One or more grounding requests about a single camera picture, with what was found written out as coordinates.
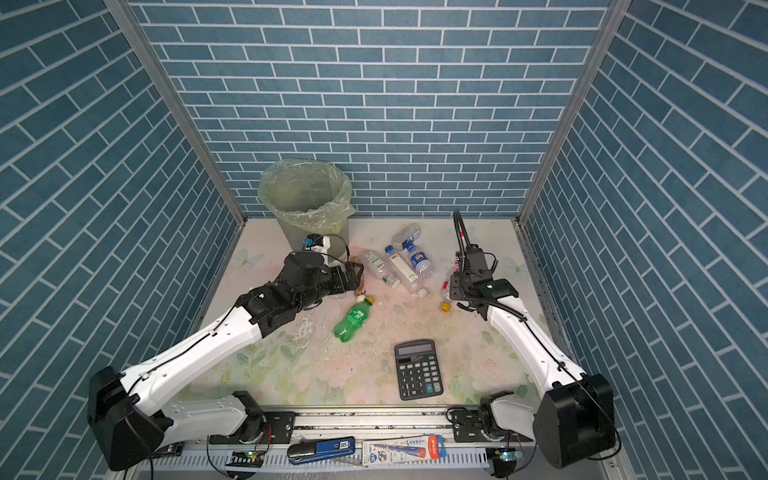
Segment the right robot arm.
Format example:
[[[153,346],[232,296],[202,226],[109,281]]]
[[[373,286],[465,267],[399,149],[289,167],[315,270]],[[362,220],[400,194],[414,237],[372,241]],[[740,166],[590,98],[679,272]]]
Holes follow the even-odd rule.
[[[514,434],[531,439],[557,469],[617,456],[623,444],[610,383],[600,374],[588,374],[551,340],[512,284],[495,278],[495,264],[471,242],[460,212],[454,211],[452,219],[458,250],[449,283],[451,300],[501,334],[532,374],[541,396],[536,408],[520,403],[514,392],[484,397],[478,407],[483,434],[493,440]]]

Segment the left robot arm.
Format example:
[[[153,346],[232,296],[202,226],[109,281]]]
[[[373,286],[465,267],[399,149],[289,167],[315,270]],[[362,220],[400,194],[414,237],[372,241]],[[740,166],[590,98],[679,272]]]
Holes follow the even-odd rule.
[[[90,379],[87,422],[109,469],[127,470],[162,447],[202,437],[260,441],[267,420],[249,392],[189,404],[175,401],[175,395],[324,297],[356,290],[363,271],[355,261],[329,266],[318,252],[292,252],[275,280],[240,295],[210,325],[125,370],[107,366],[96,372]]]

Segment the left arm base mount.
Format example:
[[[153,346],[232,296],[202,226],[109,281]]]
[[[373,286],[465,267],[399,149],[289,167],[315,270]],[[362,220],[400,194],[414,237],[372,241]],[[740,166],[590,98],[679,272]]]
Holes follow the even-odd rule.
[[[297,414],[293,411],[265,412],[247,391],[235,391],[236,406],[241,406],[246,416],[230,435],[212,435],[214,445],[236,444],[289,444]]]

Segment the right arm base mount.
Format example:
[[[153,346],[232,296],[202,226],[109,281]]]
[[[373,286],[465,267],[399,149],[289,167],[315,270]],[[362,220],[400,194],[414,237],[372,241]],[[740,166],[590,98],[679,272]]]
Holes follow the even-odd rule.
[[[534,409],[513,391],[482,397],[475,409],[451,406],[445,417],[458,443],[533,440]]]

